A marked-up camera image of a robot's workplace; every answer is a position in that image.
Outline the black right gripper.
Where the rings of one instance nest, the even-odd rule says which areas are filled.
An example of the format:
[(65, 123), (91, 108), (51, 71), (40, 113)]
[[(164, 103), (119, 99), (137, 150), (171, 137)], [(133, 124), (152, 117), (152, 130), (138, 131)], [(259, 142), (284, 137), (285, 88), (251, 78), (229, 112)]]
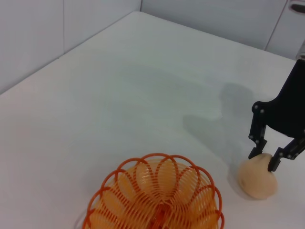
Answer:
[(272, 156), (268, 171), (275, 172), (282, 158), (295, 160), (305, 150), (305, 61), (297, 60), (278, 96), (269, 101), (257, 101), (252, 107), (253, 118), (249, 139), (255, 143), (248, 156), (251, 159), (262, 153), (267, 141), (266, 127), (293, 140), (278, 148)]

